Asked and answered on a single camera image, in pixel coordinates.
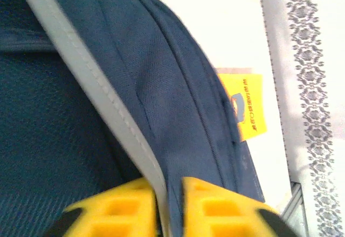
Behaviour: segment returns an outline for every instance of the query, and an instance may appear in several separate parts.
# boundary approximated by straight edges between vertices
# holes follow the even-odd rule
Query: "navy blue backpack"
[[[181,178],[263,200],[217,74],[159,0],[0,0],[0,236],[146,177],[183,233]]]

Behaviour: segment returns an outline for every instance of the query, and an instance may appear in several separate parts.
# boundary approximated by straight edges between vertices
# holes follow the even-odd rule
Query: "yellow card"
[[[267,131],[263,109],[263,76],[260,74],[218,74],[238,120],[241,140]]]

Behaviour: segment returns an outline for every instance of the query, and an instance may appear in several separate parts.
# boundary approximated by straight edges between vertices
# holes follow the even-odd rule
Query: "gray pattern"
[[[330,113],[327,111],[325,71],[322,70],[318,5],[315,0],[288,0],[294,43],[295,69],[303,108],[309,168],[312,176],[320,236],[344,236],[336,187],[332,181],[333,152]]]

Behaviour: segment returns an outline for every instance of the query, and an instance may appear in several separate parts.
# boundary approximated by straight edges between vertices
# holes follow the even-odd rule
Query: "patterned fabric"
[[[302,183],[310,235],[344,236],[318,1],[263,0],[263,8],[289,170]]]

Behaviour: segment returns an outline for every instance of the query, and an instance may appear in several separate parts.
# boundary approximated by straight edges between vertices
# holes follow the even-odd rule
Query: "mesh padding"
[[[38,236],[122,184],[102,121],[57,54],[0,55],[0,236]]]
[[[0,27],[42,29],[25,0],[0,0]]]

